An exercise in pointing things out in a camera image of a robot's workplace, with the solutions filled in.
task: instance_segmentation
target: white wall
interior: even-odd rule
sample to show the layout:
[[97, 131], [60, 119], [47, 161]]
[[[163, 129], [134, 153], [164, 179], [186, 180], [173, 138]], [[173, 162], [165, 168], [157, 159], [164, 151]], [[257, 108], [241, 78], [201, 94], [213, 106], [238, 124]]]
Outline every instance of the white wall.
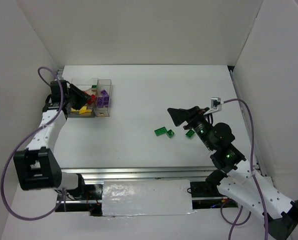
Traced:
[[[298, 5], [264, 0], [234, 69], [253, 112], [257, 155], [275, 184], [298, 199]], [[298, 240], [298, 228], [293, 237]]]
[[59, 66], [235, 65], [263, 0], [17, 0]]
[[[42, 65], [56, 69], [16, 2], [0, 0], [0, 177], [9, 153], [38, 126], [48, 93], [36, 73]], [[5, 184], [9, 203], [16, 184], [11, 163]], [[7, 211], [0, 197], [0, 238], [6, 219]]]

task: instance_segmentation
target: black mount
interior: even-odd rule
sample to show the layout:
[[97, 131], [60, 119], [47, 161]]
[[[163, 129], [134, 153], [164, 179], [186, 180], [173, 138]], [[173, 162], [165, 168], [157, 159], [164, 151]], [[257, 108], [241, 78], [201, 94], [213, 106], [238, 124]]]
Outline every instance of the black mount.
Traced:
[[283, 212], [281, 218], [273, 219], [269, 214], [269, 234], [276, 240], [287, 240], [298, 225], [298, 200], [291, 202], [288, 213]]
[[23, 190], [57, 188], [61, 184], [61, 168], [50, 149], [17, 151], [13, 156], [20, 187]]
[[[86, 94], [84, 91], [77, 88], [75, 85], [67, 85], [66, 80], [60, 80], [62, 90], [63, 90], [63, 107], [62, 111], [67, 118], [71, 113], [71, 108], [75, 110], [81, 109], [87, 101], [91, 98], [90, 95]], [[48, 110], [58, 110], [60, 107], [61, 91], [57, 81], [52, 81], [50, 83], [51, 94], [46, 98], [45, 105], [42, 109], [43, 112]]]
[[185, 130], [193, 129], [209, 150], [216, 150], [211, 159], [217, 169], [225, 173], [236, 170], [236, 164], [245, 161], [245, 156], [231, 144], [235, 137], [229, 125], [221, 122], [212, 126], [208, 123], [204, 115], [208, 110], [208, 107], [201, 109], [195, 106], [191, 109], [169, 108], [168, 112], [175, 126], [187, 122], [183, 127]]

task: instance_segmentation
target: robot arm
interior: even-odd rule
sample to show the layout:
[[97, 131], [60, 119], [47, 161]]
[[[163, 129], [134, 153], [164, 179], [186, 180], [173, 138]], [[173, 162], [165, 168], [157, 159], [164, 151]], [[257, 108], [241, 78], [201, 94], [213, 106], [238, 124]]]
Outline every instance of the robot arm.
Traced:
[[246, 207], [264, 222], [264, 209], [258, 187], [252, 179], [253, 175], [259, 183], [267, 207], [269, 234], [277, 240], [286, 240], [298, 225], [298, 200], [292, 201], [267, 182], [256, 170], [251, 172], [250, 162], [238, 151], [232, 142], [235, 139], [231, 128], [225, 123], [212, 126], [206, 120], [208, 114], [221, 110], [221, 100], [213, 98], [211, 109], [169, 108], [168, 112], [175, 124], [183, 122], [185, 130], [193, 129], [204, 145], [211, 151], [213, 164], [218, 170], [210, 174], [206, 182], [215, 186], [220, 194], [228, 196]]
[[[47, 97], [45, 106], [42, 109], [42, 120], [38, 131], [25, 150], [17, 151], [13, 156], [14, 165], [20, 186], [23, 190], [42, 188], [66, 188], [71, 190], [73, 196], [78, 197], [81, 193], [84, 181], [79, 174], [67, 174], [61, 172], [53, 150], [61, 128], [70, 114], [71, 108], [80, 109], [90, 99], [90, 96], [75, 85], [61, 80], [64, 94], [63, 107], [60, 109], [60, 88], [56, 81], [50, 83], [51, 94]], [[61, 113], [50, 124], [58, 111]]]

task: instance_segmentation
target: white table surface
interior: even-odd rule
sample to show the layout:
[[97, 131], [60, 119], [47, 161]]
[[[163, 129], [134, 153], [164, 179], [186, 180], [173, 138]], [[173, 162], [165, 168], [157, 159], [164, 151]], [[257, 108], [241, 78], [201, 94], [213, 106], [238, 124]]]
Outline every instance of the white table surface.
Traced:
[[[236, 96], [226, 66], [66, 66], [63, 76], [67, 80], [72, 77], [110, 78], [115, 88], [111, 117], [68, 120], [55, 149], [61, 167], [211, 166], [211, 161], [205, 157], [208, 152], [202, 142], [196, 136], [192, 140], [182, 138], [183, 129], [173, 126], [166, 109], [190, 108], [194, 105], [206, 107], [211, 97], [221, 96], [225, 100]], [[135, 94], [137, 100], [133, 105], [119, 103], [121, 99], [126, 99], [124, 90], [127, 88], [142, 90]], [[166, 96], [165, 100], [153, 106], [150, 99], [162, 95]], [[216, 114], [215, 120], [230, 124], [237, 138], [235, 146], [249, 156], [250, 142], [239, 105], [226, 105], [221, 113]], [[133, 127], [135, 132], [128, 136], [122, 128], [114, 135], [110, 129], [119, 129], [114, 127], [115, 123], [127, 129]], [[155, 137], [153, 130], [161, 126], [172, 128], [176, 136], [173, 139]], [[105, 132], [102, 129], [113, 135], [98, 138]], [[18, 214], [35, 217], [53, 208], [55, 198], [56, 193], [50, 189], [22, 191], [18, 186], [11, 207]], [[236, 208], [225, 209], [225, 215], [232, 221], [237, 213]], [[247, 214], [244, 212], [241, 219], [245, 219]], [[230, 227], [221, 218], [219, 209], [201, 209], [189, 215], [115, 218], [67, 212], [53, 213], [32, 222], [9, 215], [2, 239], [224, 240]], [[233, 240], [263, 238], [263, 225], [253, 216], [244, 226], [236, 227], [232, 236]]]
[[[69, 118], [55, 145], [62, 168], [212, 166], [209, 151], [195, 135], [175, 127], [167, 108], [209, 107], [211, 97], [236, 97], [226, 66], [96, 65], [65, 66], [64, 79], [111, 79], [110, 117]], [[236, 136], [234, 145], [249, 158], [250, 141], [237, 102], [214, 115]], [[155, 136], [165, 126], [175, 136]]]

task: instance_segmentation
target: toy building block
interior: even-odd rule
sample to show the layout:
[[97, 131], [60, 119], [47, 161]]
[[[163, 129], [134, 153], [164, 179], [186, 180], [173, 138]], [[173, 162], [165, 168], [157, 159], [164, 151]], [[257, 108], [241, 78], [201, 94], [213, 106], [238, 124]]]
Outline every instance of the toy building block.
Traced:
[[173, 137], [173, 136], [174, 136], [174, 132], [173, 132], [171, 129], [168, 130], [168, 131], [167, 131], [167, 136], [168, 136], [169, 138]]
[[102, 94], [102, 96], [106, 96], [106, 97], [108, 97], [109, 96], [109, 94], [107, 93], [107, 91], [106, 90], [102, 90], [101, 91], [101, 94]]
[[93, 104], [94, 103], [94, 101], [95, 101], [95, 95], [94, 94], [92, 94], [91, 95], [91, 98], [87, 101], [87, 104]]
[[191, 138], [193, 135], [195, 134], [195, 132], [190, 129], [185, 135], [188, 137], [188, 138]]
[[103, 97], [103, 105], [106, 107], [109, 106], [109, 97], [108, 96]]
[[160, 136], [167, 132], [167, 129], [164, 127], [154, 130], [156, 136]]
[[98, 97], [97, 107], [102, 108], [103, 107], [103, 97]]

